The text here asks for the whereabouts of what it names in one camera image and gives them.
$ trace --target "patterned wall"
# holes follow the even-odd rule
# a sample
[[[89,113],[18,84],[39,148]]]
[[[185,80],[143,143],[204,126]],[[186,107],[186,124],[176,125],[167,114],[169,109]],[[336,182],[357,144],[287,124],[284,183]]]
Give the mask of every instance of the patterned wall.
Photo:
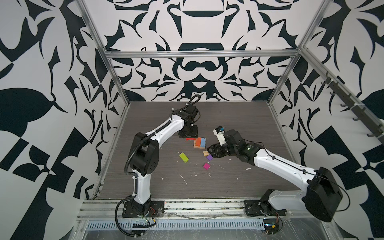
[[[107,50],[255,50],[296,48],[321,0],[86,3]]]
[[[60,239],[124,103],[73,0],[0,3],[1,239]]]
[[[268,100],[289,57],[125,58],[112,64],[130,101]]]
[[[335,0],[315,32],[311,50],[376,116],[384,119],[384,3]],[[296,159],[323,166],[351,197],[334,216],[345,237],[384,237],[384,146],[372,137],[323,79],[301,58],[273,103]],[[348,204],[344,198],[339,209]]]

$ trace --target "black abstract pattern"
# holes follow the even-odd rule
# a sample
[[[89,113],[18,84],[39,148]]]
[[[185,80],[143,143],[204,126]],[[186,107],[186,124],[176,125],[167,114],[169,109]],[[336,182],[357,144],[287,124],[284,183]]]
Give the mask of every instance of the black abstract pattern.
[[[124,103],[73,0],[5,1],[0,19],[2,239],[60,239]]]
[[[308,167],[331,170],[351,196],[349,209],[334,216],[344,237],[384,237],[376,211],[384,206],[384,147],[367,137],[365,125],[352,120],[354,114],[340,106],[343,102],[330,95],[332,90],[323,81],[300,58],[273,102],[278,120],[295,159]],[[347,204],[345,196],[339,209]]]
[[[321,0],[86,0],[109,51],[293,49]]]
[[[184,49],[194,47],[183,44]],[[217,48],[213,44],[205,47]],[[180,101],[194,94],[202,94],[208,101],[268,100],[288,62],[288,57],[112,61],[130,101]]]
[[[309,50],[383,119],[384,3],[335,0]]]

